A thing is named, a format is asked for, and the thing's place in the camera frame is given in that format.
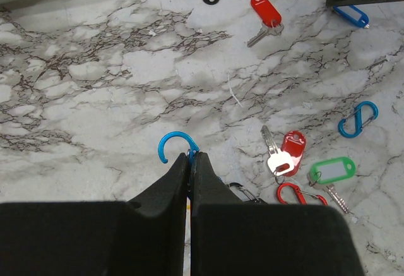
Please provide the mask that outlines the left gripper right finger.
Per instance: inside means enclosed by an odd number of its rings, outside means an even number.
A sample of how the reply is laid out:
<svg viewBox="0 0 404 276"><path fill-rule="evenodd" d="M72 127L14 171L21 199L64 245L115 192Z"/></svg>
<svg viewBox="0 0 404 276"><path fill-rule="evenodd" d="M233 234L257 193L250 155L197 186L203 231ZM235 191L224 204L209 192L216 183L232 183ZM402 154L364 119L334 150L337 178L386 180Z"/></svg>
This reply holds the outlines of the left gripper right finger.
<svg viewBox="0 0 404 276"><path fill-rule="evenodd" d="M192 275L363 275L343 216L241 201L200 152L191 168Z"/></svg>

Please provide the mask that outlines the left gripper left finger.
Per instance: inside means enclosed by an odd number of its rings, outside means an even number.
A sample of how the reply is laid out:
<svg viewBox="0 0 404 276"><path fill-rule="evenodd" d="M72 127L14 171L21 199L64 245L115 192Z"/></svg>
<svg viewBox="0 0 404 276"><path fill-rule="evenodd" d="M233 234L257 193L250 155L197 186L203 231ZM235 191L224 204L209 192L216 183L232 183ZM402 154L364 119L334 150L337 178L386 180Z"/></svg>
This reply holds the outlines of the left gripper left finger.
<svg viewBox="0 0 404 276"><path fill-rule="evenodd" d="M188 170L129 201L2 203L1 274L181 275Z"/></svg>

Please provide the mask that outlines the blue tag key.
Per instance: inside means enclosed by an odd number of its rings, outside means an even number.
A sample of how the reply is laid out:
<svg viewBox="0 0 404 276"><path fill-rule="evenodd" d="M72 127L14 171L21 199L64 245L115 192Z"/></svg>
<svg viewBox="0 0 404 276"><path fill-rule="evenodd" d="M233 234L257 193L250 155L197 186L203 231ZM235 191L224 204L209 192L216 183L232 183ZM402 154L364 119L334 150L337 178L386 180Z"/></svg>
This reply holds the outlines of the blue tag key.
<svg viewBox="0 0 404 276"><path fill-rule="evenodd" d="M356 6L334 6L333 10L356 27L369 28L369 17Z"/></svg>

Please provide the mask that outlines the black carabiner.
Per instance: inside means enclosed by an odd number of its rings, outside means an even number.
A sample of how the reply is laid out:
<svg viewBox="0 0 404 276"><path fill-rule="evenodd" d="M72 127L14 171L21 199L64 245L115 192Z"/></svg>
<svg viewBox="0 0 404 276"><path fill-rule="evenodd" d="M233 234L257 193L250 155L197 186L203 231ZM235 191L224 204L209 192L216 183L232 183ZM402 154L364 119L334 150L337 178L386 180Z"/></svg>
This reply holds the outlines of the black carabiner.
<svg viewBox="0 0 404 276"><path fill-rule="evenodd" d="M267 204L261 198L255 196L251 191L249 191L245 186L240 183L232 182L228 183L227 187L231 190L237 197L239 197L243 202L246 203L255 203L255 204Z"/></svg>

